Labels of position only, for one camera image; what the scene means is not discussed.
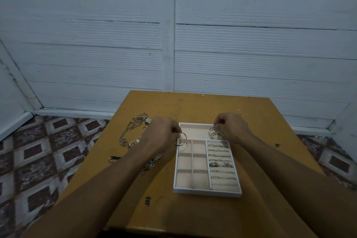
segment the hand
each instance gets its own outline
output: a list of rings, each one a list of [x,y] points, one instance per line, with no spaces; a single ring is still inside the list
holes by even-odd
[[[177,121],[168,117],[155,117],[142,134],[140,143],[146,144],[148,152],[154,156],[171,147],[181,132]]]
[[[224,138],[232,143],[244,145],[249,138],[254,136],[248,127],[248,123],[239,114],[221,113],[213,124],[223,134]]]

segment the wooden table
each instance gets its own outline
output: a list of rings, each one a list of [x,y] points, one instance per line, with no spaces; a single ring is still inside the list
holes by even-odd
[[[142,112],[148,113],[150,118],[168,116],[187,123],[213,123],[219,113],[239,113],[252,132],[267,144],[322,173],[268,98],[131,91],[59,201],[106,168],[108,157],[123,156],[127,152],[127,148],[119,145],[119,137],[131,118]],[[140,127],[130,130],[125,138],[134,140],[140,131]],[[110,218],[109,227],[151,234],[220,238],[315,237],[241,147],[234,154],[243,192],[241,198],[174,194],[175,155],[173,146],[153,169],[137,177]],[[150,197],[149,206],[145,204],[146,197]]]

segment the jewelry tray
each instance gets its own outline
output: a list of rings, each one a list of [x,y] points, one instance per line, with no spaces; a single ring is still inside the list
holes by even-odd
[[[213,124],[179,123],[187,140],[177,140],[174,193],[240,197],[242,189],[228,141],[211,139]],[[218,167],[210,167],[216,162]]]

